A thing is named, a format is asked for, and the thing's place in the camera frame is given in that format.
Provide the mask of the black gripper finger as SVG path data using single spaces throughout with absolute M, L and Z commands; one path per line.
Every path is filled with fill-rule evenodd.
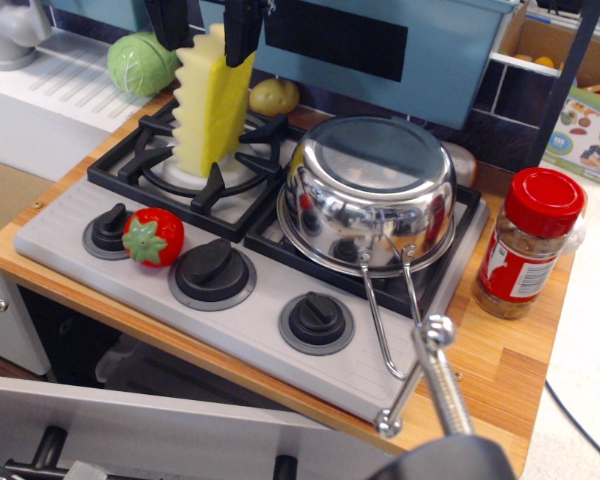
M 265 12 L 269 2 L 262 0 L 228 0 L 224 3 L 226 64 L 241 66 L 257 50 Z
M 144 0 L 143 3 L 152 30 L 166 50 L 175 51 L 194 45 L 185 0 Z

